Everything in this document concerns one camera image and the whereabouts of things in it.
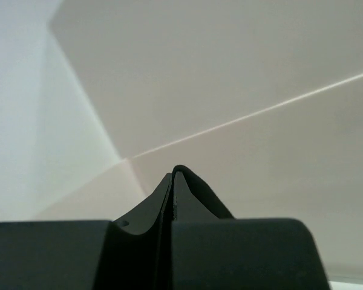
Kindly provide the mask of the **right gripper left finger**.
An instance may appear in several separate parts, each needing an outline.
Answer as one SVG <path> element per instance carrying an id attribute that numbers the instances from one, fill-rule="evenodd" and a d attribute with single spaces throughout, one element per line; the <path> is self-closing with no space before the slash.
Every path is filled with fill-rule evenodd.
<path id="1" fill-rule="evenodd" d="M 94 289 L 170 289 L 171 178 L 109 224 Z"/>

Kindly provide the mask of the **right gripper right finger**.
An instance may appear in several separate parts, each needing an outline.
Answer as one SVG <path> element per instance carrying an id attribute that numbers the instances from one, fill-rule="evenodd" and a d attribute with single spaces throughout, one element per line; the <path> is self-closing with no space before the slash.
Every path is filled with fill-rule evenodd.
<path id="1" fill-rule="evenodd" d="M 234 220 L 210 186 L 191 169 L 172 171 L 171 269 L 174 289 L 214 289 L 214 277 L 226 260 L 220 253 L 223 220 Z"/>

